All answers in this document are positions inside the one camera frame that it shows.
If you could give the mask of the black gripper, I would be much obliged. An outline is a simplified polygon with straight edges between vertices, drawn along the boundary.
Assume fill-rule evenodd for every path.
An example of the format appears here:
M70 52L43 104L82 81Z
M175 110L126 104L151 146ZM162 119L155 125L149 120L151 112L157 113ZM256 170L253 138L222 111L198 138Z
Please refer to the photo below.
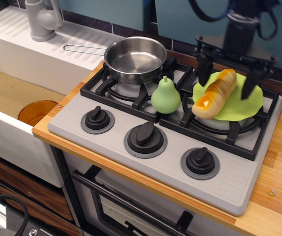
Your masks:
M241 99L248 99L261 81L269 78L269 72L278 62L277 56L263 50L251 42L244 52L224 47L224 36L198 35L195 49L198 59L197 76L201 86L209 80L214 64L240 70L246 76L242 87Z

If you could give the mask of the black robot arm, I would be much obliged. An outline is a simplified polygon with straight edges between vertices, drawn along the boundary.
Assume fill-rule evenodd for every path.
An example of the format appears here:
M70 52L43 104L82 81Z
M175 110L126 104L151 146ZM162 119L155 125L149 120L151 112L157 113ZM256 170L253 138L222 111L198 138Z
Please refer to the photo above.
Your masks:
M194 0L190 5L195 14L205 22L216 22L228 19L224 36L198 35L194 55L198 60L198 79L206 85L213 64L218 63L246 73L246 81L242 88L241 99L247 99L255 86L273 73L273 66L278 58L260 48L253 40L258 35L270 40L278 32L278 22L272 11L273 6L280 4L278 0L231 0L226 10L218 17L208 16ZM269 36L261 33L261 14L267 12L274 24Z

